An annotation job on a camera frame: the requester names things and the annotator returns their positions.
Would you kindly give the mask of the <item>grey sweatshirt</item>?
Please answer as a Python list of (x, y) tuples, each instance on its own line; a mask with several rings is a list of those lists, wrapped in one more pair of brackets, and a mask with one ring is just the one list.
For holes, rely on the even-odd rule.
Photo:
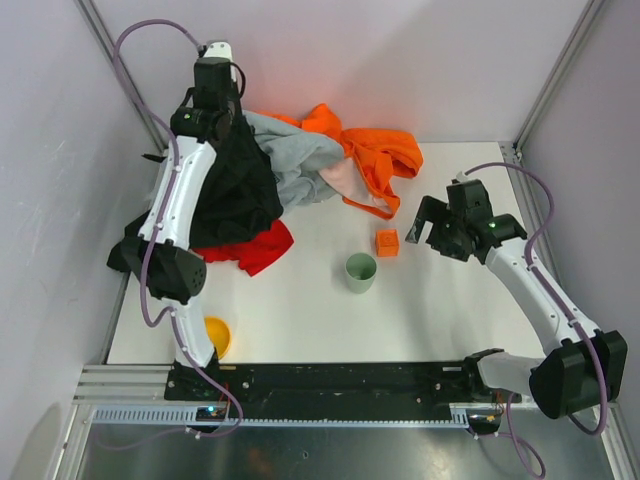
[(354, 192), (355, 165), (338, 142), (273, 117), (244, 114), (258, 146), (270, 158), (285, 212)]

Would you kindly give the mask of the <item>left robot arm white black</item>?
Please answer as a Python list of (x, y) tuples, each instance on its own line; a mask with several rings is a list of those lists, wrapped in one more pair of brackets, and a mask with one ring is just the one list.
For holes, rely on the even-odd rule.
[(167, 165), (148, 216), (141, 227), (141, 238), (148, 242), (144, 250), (139, 280), (139, 299), (143, 320), (154, 328), (168, 317), (173, 328), (176, 360), (192, 368), (204, 368), (213, 359), (216, 349), (206, 333), (198, 286), (182, 301), (175, 294), (162, 293), (158, 299), (163, 308), (153, 319), (148, 299), (152, 282), (150, 268), (155, 248), (175, 247), (179, 254), (192, 255), (189, 233), (192, 216), (204, 183), (205, 175), (214, 165), (216, 153), (211, 146), (200, 146), (196, 139), (168, 133)]

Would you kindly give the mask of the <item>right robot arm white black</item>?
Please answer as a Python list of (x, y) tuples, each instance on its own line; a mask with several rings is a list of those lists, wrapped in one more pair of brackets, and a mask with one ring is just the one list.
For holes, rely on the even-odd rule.
[(511, 214), (494, 213), (479, 180), (453, 181), (447, 199), (422, 198), (407, 241), (431, 227), (427, 244), (440, 255), (476, 258), (508, 290), (536, 333), (541, 359), (489, 349), (465, 358), (476, 384), (526, 395), (551, 419), (604, 406), (618, 398), (628, 345), (603, 331), (569, 299), (528, 245)]

